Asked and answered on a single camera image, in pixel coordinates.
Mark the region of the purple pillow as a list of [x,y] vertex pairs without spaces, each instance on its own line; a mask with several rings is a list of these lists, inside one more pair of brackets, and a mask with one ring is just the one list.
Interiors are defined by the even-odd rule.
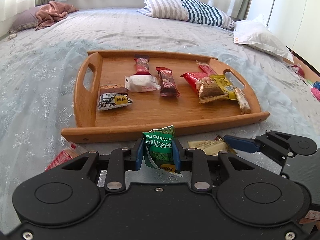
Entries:
[[36,13],[42,8],[42,5],[30,8],[19,14],[10,27],[10,31],[22,31],[25,29],[36,28],[38,19]]

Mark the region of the red peanut snack packet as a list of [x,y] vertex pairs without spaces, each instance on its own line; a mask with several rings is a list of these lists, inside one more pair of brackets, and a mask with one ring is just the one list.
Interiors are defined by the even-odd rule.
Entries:
[[184,78],[196,93],[199,103],[209,103],[227,98],[227,94],[206,73],[186,72],[180,77]]

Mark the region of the brown chocolate bar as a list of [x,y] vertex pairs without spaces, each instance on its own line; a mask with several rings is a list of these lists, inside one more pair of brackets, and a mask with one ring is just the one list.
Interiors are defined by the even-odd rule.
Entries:
[[151,75],[149,71],[150,57],[148,55],[135,55],[136,73],[135,75]]
[[179,97],[180,93],[177,89],[172,70],[166,67],[156,67],[160,81],[161,96]]

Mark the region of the red clear cracker packet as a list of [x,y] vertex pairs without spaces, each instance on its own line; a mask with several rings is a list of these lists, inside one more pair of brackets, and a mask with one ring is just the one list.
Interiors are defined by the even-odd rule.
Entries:
[[209,64],[204,63],[204,62],[199,62],[199,61],[196,61],[196,63],[198,65],[198,67],[200,68],[200,70],[202,70],[207,75],[217,75],[216,71],[213,70]]

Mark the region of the beige nougat bar packet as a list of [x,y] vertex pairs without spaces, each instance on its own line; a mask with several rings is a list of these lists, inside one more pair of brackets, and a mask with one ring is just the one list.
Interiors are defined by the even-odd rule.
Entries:
[[234,87],[234,92],[235,92],[235,96],[238,101],[238,104],[240,106],[241,113],[242,114],[251,113],[251,108],[244,92],[238,87]]

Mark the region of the white pillow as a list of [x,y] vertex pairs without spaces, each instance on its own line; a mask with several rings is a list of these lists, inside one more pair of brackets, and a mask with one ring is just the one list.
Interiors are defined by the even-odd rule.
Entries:
[[237,21],[233,34],[236,44],[248,45],[286,62],[294,63],[293,56],[287,46],[272,34],[267,26],[260,22],[252,20]]

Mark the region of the cream gold wrapper packet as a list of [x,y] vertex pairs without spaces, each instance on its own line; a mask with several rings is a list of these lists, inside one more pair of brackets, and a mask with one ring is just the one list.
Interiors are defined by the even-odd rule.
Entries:
[[206,155],[212,156],[217,156],[220,151],[236,154],[235,150],[219,135],[214,140],[189,141],[188,147],[203,150]]

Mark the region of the yellow snack packet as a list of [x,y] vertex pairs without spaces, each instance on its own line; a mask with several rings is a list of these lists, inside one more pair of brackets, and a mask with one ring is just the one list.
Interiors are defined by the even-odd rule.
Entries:
[[237,100],[234,87],[225,75],[210,75],[209,77],[219,85],[225,94],[228,95],[228,100]]

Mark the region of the green wasabi peas packet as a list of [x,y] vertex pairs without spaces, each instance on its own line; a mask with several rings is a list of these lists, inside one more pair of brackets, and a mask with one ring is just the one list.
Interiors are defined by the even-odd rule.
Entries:
[[144,161],[147,167],[178,174],[180,171],[174,163],[172,142],[175,135],[173,125],[143,132]]

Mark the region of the striped pillow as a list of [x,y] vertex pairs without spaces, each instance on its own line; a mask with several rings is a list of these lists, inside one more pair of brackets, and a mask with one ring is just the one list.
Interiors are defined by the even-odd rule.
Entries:
[[225,12],[197,0],[144,0],[137,11],[151,18],[166,18],[210,25],[226,30],[234,28],[233,19]]

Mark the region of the white pastry packet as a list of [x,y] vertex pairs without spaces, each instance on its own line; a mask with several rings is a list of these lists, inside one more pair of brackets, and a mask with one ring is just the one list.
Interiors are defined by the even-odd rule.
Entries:
[[152,75],[126,76],[124,86],[129,91],[135,93],[151,92],[161,89],[156,77]]

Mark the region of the almond picture snack packet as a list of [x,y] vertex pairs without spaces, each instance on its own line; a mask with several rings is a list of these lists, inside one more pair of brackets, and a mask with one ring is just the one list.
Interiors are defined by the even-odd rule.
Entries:
[[128,89],[120,85],[102,85],[99,87],[97,110],[106,111],[133,104]]

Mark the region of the pink crumpled cloth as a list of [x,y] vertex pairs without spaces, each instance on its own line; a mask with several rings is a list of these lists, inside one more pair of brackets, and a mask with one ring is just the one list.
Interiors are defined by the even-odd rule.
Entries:
[[50,1],[48,4],[40,7],[38,12],[35,14],[35,17],[38,20],[36,29],[39,30],[50,27],[67,18],[70,13],[77,11],[78,9],[74,5]]

